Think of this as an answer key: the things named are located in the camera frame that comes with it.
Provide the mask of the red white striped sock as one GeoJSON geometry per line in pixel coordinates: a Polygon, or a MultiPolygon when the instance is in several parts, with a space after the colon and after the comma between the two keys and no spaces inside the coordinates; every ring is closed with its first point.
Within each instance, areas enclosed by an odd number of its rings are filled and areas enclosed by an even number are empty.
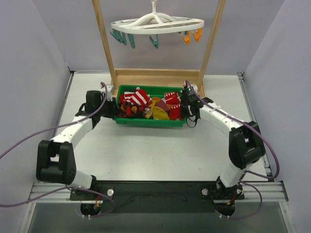
{"type": "Polygon", "coordinates": [[[134,91],[125,91],[119,95],[119,103],[146,107],[152,103],[152,99],[145,90],[136,87],[134,91]]]}

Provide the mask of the white round clip hanger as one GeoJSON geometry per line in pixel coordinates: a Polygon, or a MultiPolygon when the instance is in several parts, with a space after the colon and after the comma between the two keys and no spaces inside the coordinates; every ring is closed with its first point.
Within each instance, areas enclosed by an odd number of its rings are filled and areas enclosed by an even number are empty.
{"type": "Polygon", "coordinates": [[[156,10],[156,0],[151,1],[152,11],[139,18],[123,19],[111,23],[111,29],[138,35],[181,33],[202,28],[205,21],[198,18],[170,16],[156,10]]]}

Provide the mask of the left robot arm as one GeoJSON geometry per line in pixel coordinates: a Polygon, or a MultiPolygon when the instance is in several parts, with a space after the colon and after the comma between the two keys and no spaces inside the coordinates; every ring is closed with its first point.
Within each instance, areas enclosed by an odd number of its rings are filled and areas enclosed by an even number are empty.
{"type": "Polygon", "coordinates": [[[114,118],[116,109],[116,99],[110,90],[87,91],[86,101],[80,106],[73,121],[57,136],[38,144],[37,180],[82,188],[81,193],[87,199],[96,198],[99,193],[96,177],[77,169],[74,149],[102,117],[114,118]]]}

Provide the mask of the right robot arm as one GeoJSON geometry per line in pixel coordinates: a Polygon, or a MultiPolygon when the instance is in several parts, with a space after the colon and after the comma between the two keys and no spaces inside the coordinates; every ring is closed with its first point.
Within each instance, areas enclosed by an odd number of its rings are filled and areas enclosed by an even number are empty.
{"type": "Polygon", "coordinates": [[[258,124],[234,119],[212,100],[200,99],[189,86],[181,92],[181,115],[194,117],[194,122],[205,120],[228,136],[229,165],[217,178],[215,186],[219,197],[228,197],[245,172],[265,155],[258,124]]]}

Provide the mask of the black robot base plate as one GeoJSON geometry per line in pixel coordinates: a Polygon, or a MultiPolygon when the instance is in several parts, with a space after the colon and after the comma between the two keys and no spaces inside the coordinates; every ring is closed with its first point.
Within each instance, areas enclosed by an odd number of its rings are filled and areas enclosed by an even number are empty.
{"type": "Polygon", "coordinates": [[[113,213],[156,213],[156,214],[188,214],[212,213],[214,210],[224,210],[227,214],[235,211],[235,197],[225,202],[215,202],[216,198],[225,198],[235,194],[241,185],[231,191],[221,194],[216,189],[215,181],[97,181],[95,185],[94,203],[81,203],[81,210],[88,214],[99,215],[108,211],[113,213]],[[186,191],[188,197],[139,197],[126,195],[130,190],[138,188],[165,188],[168,191],[186,191]]]}

